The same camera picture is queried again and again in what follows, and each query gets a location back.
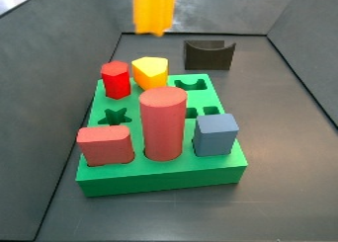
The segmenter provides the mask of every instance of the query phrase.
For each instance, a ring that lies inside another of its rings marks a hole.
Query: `gray floor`
[[[250,163],[242,182],[87,199],[74,181],[75,147],[39,240],[338,239],[337,130],[269,40],[125,35],[114,59],[163,56],[170,74],[190,73],[182,47],[194,39],[238,44],[231,70],[209,74],[241,127]]]

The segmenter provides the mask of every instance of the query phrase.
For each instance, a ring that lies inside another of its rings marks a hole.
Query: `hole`
[[[206,90],[206,82],[202,79],[198,79],[194,84],[185,84],[181,80],[175,80],[174,85],[185,91]]]
[[[197,108],[186,108],[185,117],[186,117],[187,119],[195,119],[197,116],[198,116]]]
[[[206,115],[217,115],[219,114],[219,110],[215,106],[203,107],[203,111]]]
[[[126,117],[127,108],[119,111],[113,111],[110,109],[105,110],[106,118],[98,121],[99,124],[121,125],[122,122],[131,122],[133,119]]]

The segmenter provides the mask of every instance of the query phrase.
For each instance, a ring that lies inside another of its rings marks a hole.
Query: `star-shaped hole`
[[[105,110],[106,118],[103,118],[98,123],[121,125],[122,122],[131,122],[133,119],[126,117],[127,108],[121,109],[119,111],[113,111],[110,109]]]

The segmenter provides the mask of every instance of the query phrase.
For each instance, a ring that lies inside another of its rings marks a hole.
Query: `green base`
[[[135,160],[130,164],[89,167],[86,159],[80,155],[76,182],[86,196],[99,197],[238,183],[249,165],[238,140],[229,155],[197,157],[194,154],[191,139],[197,114],[203,116],[225,113],[209,76],[189,74],[169,77],[169,86],[177,85],[187,90],[187,107],[194,109],[187,109],[190,119],[185,121],[182,154],[167,162],[153,161],[145,156],[139,105],[139,96],[143,90],[133,79],[131,84],[133,95],[122,100],[114,100],[106,97],[103,81],[99,80],[89,126],[102,125],[98,122],[106,121],[105,110],[127,109],[126,117],[133,121],[127,120],[130,122],[122,122],[122,124],[131,129]],[[123,118],[115,117],[109,121],[123,121]]]

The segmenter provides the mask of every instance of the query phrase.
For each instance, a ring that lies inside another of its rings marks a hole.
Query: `block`
[[[231,114],[198,116],[193,138],[195,155],[201,157],[230,154],[238,130]]]
[[[165,87],[169,80],[169,60],[142,57],[133,61],[134,79],[143,90]]]
[[[186,40],[186,70],[230,70],[237,44],[225,46],[225,40]]]
[[[170,161],[182,153],[186,98],[177,87],[154,88],[141,95],[146,156],[155,161]]]
[[[131,95],[130,71],[126,62],[113,61],[103,64],[101,74],[107,97],[119,100]]]
[[[107,109],[126,108],[131,121],[122,122],[131,130],[135,159],[129,164],[109,164],[89,167],[83,154],[79,158],[76,182],[87,197],[101,197],[139,192],[163,191],[210,185],[239,183],[249,166],[241,144],[235,140],[229,155],[197,157],[191,139],[194,138],[195,116],[203,116],[203,108],[217,107],[225,114],[221,101],[207,74],[183,74],[169,77],[169,86],[186,88],[190,113],[185,119],[185,133],[181,155],[167,161],[151,160],[145,154],[145,137],[141,116],[141,95],[145,91],[131,79],[133,94],[126,99],[114,100],[105,95],[103,81],[98,81],[89,126],[99,126]]]
[[[83,127],[76,143],[91,167],[134,160],[131,133],[125,125]]]
[[[174,0],[134,0],[135,33],[165,34],[171,27]]]

